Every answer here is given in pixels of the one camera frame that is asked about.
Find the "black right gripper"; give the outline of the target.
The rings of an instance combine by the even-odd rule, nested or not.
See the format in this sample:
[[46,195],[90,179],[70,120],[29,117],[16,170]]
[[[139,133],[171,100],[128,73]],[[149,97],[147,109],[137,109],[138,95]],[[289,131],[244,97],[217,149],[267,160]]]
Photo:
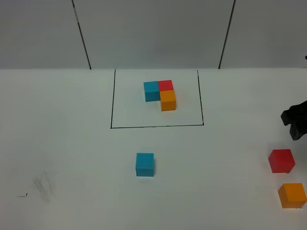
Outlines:
[[299,140],[307,133],[307,101],[293,105],[281,114],[283,124],[290,125],[290,136],[292,140]]

